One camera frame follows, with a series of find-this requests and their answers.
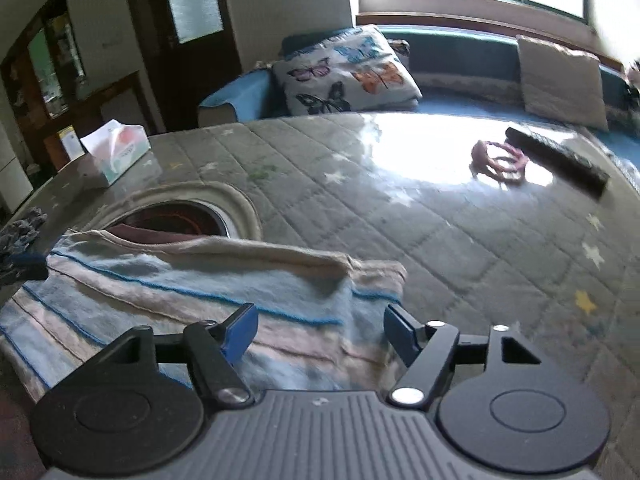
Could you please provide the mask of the striped blue beige garment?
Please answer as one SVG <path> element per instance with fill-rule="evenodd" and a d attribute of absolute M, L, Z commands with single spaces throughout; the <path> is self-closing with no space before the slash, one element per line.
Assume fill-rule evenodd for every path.
<path fill-rule="evenodd" d="M 258 331 L 238 370 L 255 390 L 384 390 L 402 372 L 384 336 L 406 270 L 223 237 L 143 245 L 105 230 L 70 231 L 1 309 L 1 354 L 33 399 L 130 328 L 179 333 L 254 304 Z"/>

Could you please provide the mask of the blue patterned gloves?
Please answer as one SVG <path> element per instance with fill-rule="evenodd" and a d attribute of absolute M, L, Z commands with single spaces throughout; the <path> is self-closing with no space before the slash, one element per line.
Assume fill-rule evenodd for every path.
<path fill-rule="evenodd" d="M 23 218 L 9 222 L 1 229 L 1 261 L 24 254 L 39 236 L 40 229 L 46 223 L 48 214 L 40 208 L 32 208 Z"/>

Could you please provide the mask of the white refrigerator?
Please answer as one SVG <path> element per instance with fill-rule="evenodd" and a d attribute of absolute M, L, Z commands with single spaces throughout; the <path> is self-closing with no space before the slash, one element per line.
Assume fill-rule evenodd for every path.
<path fill-rule="evenodd" d="M 9 214 L 14 214 L 34 188 L 26 176 L 20 161 L 14 153 L 6 130 L 0 132 L 0 195 L 1 206 Z"/>

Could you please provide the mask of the white tissue box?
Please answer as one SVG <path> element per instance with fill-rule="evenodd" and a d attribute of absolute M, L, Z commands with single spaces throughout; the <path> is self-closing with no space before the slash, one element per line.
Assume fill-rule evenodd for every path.
<path fill-rule="evenodd" d="M 108 188 L 151 148 L 142 125 L 126 125 L 111 119 L 80 139 L 87 154 L 80 173 L 88 188 Z"/>

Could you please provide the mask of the quilted star table cover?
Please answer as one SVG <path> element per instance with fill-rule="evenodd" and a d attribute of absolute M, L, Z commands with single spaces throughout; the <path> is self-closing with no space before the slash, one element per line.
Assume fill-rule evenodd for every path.
<path fill-rule="evenodd" d="M 380 113 L 166 133 L 103 193 L 81 192 L 64 171 L 32 201 L 50 216 L 51 245 L 67 230 L 98 230 L 146 190 L 231 185 L 264 243 L 399 262 L 401 302 L 417 318 L 519 330 L 608 407 L 601 476 L 637 478 L 638 194 L 585 131 L 549 125 L 539 132 L 608 170 L 601 198 L 536 164 L 519 185 L 476 174 L 472 146 L 504 130 L 497 119 Z M 2 477 L 34 478 L 32 397 L 2 355 L 1 392 Z"/>

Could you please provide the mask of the dark wooden cabinet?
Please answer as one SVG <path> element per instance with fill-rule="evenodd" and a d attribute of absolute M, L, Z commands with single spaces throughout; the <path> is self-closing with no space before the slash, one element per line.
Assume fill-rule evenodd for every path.
<path fill-rule="evenodd" d="M 1 80 L 18 131 L 43 179 L 70 162 L 61 132 L 83 138 L 106 121 L 106 109 L 121 96 L 134 98 L 139 122 L 149 133 L 157 125 L 139 73 L 93 89 L 79 53 L 67 0 L 48 0 L 1 61 Z"/>

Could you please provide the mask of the black remote control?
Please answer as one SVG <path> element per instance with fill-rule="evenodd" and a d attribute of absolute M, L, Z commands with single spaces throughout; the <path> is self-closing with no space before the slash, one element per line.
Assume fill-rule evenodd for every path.
<path fill-rule="evenodd" d="M 585 156 L 546 136 L 508 127 L 506 140 L 539 165 L 558 172 L 595 198 L 600 198 L 608 185 L 610 175 L 605 170 L 590 162 Z"/>

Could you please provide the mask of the dark wooden door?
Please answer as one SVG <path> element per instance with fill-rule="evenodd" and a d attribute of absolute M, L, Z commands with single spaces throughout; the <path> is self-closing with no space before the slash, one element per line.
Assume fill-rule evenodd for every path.
<path fill-rule="evenodd" d="M 127 0 L 167 131 L 198 125 L 198 106 L 241 73 L 227 0 Z"/>

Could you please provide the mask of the grey plain cushion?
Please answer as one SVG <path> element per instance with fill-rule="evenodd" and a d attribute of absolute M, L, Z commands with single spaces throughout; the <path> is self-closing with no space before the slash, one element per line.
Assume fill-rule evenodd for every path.
<path fill-rule="evenodd" d="M 526 36 L 516 41 L 530 114 L 608 131 L 600 62 L 593 54 Z"/>

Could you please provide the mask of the blue sofa bench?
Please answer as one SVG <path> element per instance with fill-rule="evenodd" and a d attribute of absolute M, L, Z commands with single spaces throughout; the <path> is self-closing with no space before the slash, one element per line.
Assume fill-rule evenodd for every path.
<path fill-rule="evenodd" d="M 382 25 L 390 42 L 405 41 L 402 62 L 418 84 L 424 114 L 504 118 L 543 124 L 528 114 L 520 88 L 516 40 L 460 28 Z M 639 97 L 624 76 L 600 67 L 608 131 L 596 137 L 623 162 L 639 163 Z M 198 106 L 198 124 L 209 126 L 288 116 L 285 96 L 268 68 L 239 76 Z"/>

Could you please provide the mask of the black white plush toy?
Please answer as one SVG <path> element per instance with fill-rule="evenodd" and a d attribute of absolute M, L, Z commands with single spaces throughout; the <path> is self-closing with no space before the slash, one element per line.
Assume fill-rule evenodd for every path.
<path fill-rule="evenodd" d="M 640 60 L 638 58 L 626 67 L 626 81 L 630 98 L 634 102 L 638 102 L 640 90 Z"/>

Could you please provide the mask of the butterfly print pillow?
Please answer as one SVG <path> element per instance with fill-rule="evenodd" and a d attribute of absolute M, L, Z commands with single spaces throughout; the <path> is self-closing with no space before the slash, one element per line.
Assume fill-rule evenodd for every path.
<path fill-rule="evenodd" d="M 397 110 L 421 90 L 373 25 L 349 29 L 299 49 L 272 66 L 293 116 Z"/>

